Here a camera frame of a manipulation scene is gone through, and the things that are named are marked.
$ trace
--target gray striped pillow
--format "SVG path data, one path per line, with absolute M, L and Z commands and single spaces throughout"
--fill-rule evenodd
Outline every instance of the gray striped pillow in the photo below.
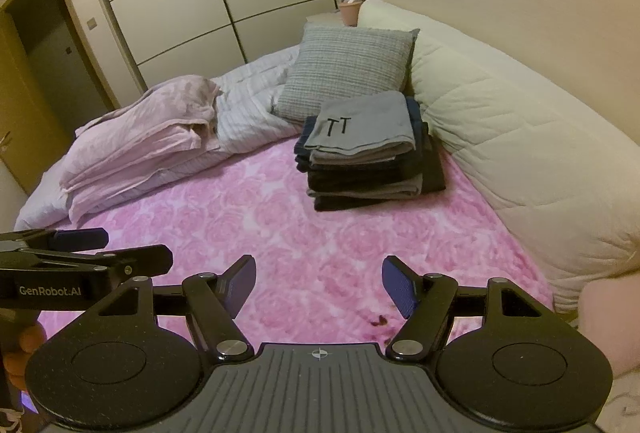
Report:
M 401 91 L 418 32 L 308 23 L 274 113 L 303 123 L 331 99 Z

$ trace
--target silver bolt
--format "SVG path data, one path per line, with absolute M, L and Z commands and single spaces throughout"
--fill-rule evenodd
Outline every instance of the silver bolt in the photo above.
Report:
M 395 353 L 399 353 L 400 355 L 416 355 L 422 352 L 422 345 L 412 339 L 396 341 L 391 348 Z
M 240 355 L 245 353 L 249 346 L 244 341 L 238 339 L 227 339 L 217 344 L 216 349 L 223 355 Z

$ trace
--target pink floral bedsheet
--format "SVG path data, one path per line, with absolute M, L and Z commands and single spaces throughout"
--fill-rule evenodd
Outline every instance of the pink floral bedsheet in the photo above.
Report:
M 294 142 L 229 160 L 93 216 L 82 227 L 104 227 L 110 249 L 171 248 L 174 267 L 156 285 L 222 272 L 252 254 L 257 282 L 236 322 L 256 349 L 267 341 L 382 346 L 404 322 L 382 286 L 388 254 L 418 273 L 446 273 L 461 285 L 486 286 L 488 278 L 503 276 L 551 305 L 539 269 L 446 152 L 444 192 L 316 213 L 305 193 L 306 176 L 295 168 Z M 75 315 L 45 312 L 41 321 L 51 335 Z M 159 321 L 189 337 L 183 318 Z M 478 325 L 458 320 L 452 337 Z

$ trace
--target gray folded garment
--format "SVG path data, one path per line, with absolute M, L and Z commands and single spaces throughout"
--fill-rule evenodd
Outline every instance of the gray folded garment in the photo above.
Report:
M 368 198 L 374 200 L 407 200 L 416 198 L 422 191 L 422 173 L 401 182 L 393 182 L 392 184 L 381 185 L 378 188 L 362 191 L 336 191 L 336 192 L 320 192 L 307 189 L 306 194 L 312 198 L 330 196 L 330 197 L 350 197 L 350 198 Z
M 415 150 L 401 92 L 381 92 L 322 104 L 306 140 L 313 164 L 368 164 Z

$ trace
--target gray ribbed plate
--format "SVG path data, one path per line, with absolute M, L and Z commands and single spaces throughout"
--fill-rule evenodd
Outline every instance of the gray ribbed plate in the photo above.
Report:
M 46 433 L 67 432 L 48 426 Z M 453 409 L 417 366 L 373 344 L 275 345 L 216 368 L 202 391 L 141 433 L 489 433 Z M 596 433 L 581 427 L 574 433 Z

